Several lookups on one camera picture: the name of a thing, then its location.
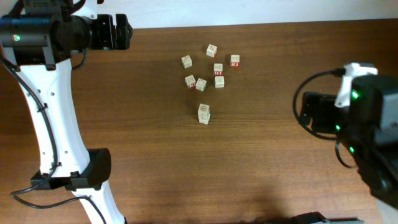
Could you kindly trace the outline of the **yellow blue wooden block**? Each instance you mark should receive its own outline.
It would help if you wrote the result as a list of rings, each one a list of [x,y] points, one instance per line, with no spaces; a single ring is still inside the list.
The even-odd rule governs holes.
[[[198,108],[198,115],[207,114],[207,113],[210,113],[210,106],[205,104],[200,104]]]

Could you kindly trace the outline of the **blue D wooden block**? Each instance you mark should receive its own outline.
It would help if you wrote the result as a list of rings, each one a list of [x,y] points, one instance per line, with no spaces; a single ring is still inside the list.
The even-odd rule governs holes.
[[[203,120],[203,121],[208,121],[210,119],[210,114],[209,113],[207,113],[207,114],[199,114],[198,115],[198,119],[199,120]]]

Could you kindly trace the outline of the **yellow O wooden block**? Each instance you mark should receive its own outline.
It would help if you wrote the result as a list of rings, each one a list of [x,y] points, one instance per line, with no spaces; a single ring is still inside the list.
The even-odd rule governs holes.
[[[210,119],[199,119],[199,122],[202,124],[208,124]]]

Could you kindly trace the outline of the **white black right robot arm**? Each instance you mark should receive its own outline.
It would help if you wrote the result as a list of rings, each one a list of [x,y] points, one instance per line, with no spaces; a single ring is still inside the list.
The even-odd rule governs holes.
[[[397,78],[365,75],[353,80],[350,104],[335,95],[305,92],[298,123],[310,134],[347,148],[354,168],[377,198],[384,223],[397,223]]]

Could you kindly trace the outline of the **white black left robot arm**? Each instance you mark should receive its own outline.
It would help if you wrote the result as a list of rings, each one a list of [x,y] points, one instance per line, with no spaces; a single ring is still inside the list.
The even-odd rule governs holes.
[[[1,63],[19,83],[34,125],[40,168],[30,190],[63,187],[92,223],[125,223],[109,186],[111,154],[87,149],[72,98],[72,54],[127,50],[125,14],[98,14],[97,1],[21,0],[1,18]]]

